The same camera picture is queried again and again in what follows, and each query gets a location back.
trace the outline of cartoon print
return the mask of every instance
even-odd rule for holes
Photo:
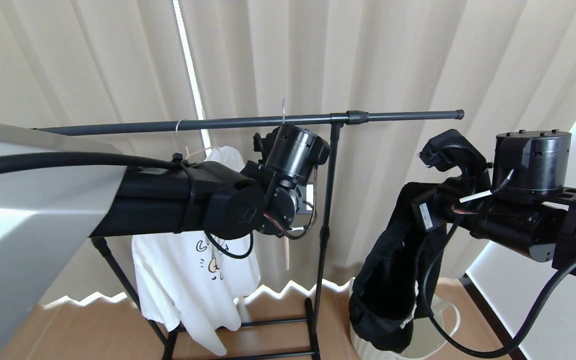
[[[217,241],[217,244],[219,244],[219,246],[226,249],[226,251],[229,250],[228,245],[226,244],[226,240],[220,239],[219,237],[216,236],[214,237],[214,239],[215,241]],[[213,246],[210,240],[208,240],[207,236],[203,240],[199,240],[199,242],[197,242],[194,248],[199,253],[202,253],[203,251],[206,251],[208,250],[208,248],[210,248],[210,262],[208,262],[209,272],[214,274],[217,271],[219,271],[219,269],[222,268],[222,261],[224,260],[224,254]],[[204,267],[203,265],[204,262],[205,262],[204,259],[199,259],[199,264],[201,264],[202,268]],[[217,280],[217,276],[213,276],[211,279]],[[224,274],[222,274],[221,271],[219,272],[219,280],[224,280]]]

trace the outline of white woven basket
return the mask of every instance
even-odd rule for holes
[[[350,295],[353,293],[353,282],[354,278],[350,280],[348,286]],[[457,329],[459,329],[461,322],[461,316],[457,306],[438,296],[434,296],[432,297],[432,305],[430,307],[432,308],[437,323],[444,330],[446,330],[446,328],[444,328],[444,317],[442,314],[448,307],[454,310],[457,321],[455,321],[454,327],[450,331],[450,336],[452,337],[452,335],[457,332]],[[354,351],[357,352],[361,360],[423,360],[438,352],[446,344],[446,340],[442,337],[441,333],[436,330],[429,319],[422,318],[414,319],[413,321],[414,331],[412,341],[402,353],[376,349],[370,341],[359,337],[353,330],[353,326],[350,325],[350,341],[352,342],[352,347],[354,347]]]

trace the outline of sticker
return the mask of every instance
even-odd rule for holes
[[[428,206],[426,203],[422,203],[419,205],[419,210],[421,211],[421,217],[423,219],[423,226],[425,226],[426,230],[429,230],[433,227],[433,221],[430,219],[430,212],[428,211]]]

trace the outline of curtain fold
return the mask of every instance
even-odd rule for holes
[[[406,182],[457,175],[423,166],[417,153],[428,139],[455,128],[492,160],[498,133],[569,130],[576,120],[576,0],[181,0],[180,8],[208,119],[279,116],[283,98],[287,115],[466,112],[462,120],[343,128],[325,269],[336,283],[359,271]],[[171,1],[0,2],[0,123],[196,118]],[[252,135],[271,130],[211,130],[210,137],[256,160]],[[329,125],[310,130],[329,138]],[[203,148],[198,131],[179,135],[92,138],[160,159]],[[318,174],[322,214],[327,166]],[[283,241],[257,237],[265,285],[314,284],[318,231],[291,242],[289,271]],[[130,239],[108,242],[130,278]],[[441,274],[461,276],[484,246],[457,231]],[[87,241],[42,302],[120,291]]]
[[[498,133],[576,120],[576,0],[205,0],[181,10],[207,118],[278,116],[282,98],[289,115],[465,110],[463,120],[342,130],[325,271],[337,283],[359,271],[406,182],[457,175],[418,160],[430,137],[455,128],[492,160]],[[310,129],[327,139],[329,128]],[[210,136],[254,160],[252,135],[270,130]],[[463,275],[485,243],[458,231],[442,276]],[[318,232],[291,242],[290,271],[283,241],[256,244],[265,285],[314,284]]]

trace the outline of brown tile floor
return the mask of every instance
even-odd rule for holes
[[[442,279],[437,294],[457,305],[461,312],[461,328],[455,335],[457,341],[482,351],[501,346],[458,281]],[[305,298],[305,294],[293,287],[281,298],[262,291],[241,307],[242,319],[260,321],[301,316]],[[324,287],[317,331],[322,360],[359,360],[350,343],[347,304],[345,289],[336,291]],[[452,326],[454,315],[447,314],[445,320],[447,326]],[[253,326],[235,332],[219,330],[219,337],[228,349],[227,356],[301,351],[309,347],[306,323]],[[6,346],[0,360],[151,360],[161,358],[162,351],[162,344],[131,301],[96,300],[86,306],[67,302],[36,307]],[[180,333],[173,355],[176,360],[214,358],[187,333]],[[292,359],[308,360],[310,357]],[[447,344],[431,358],[448,359],[470,357]]]

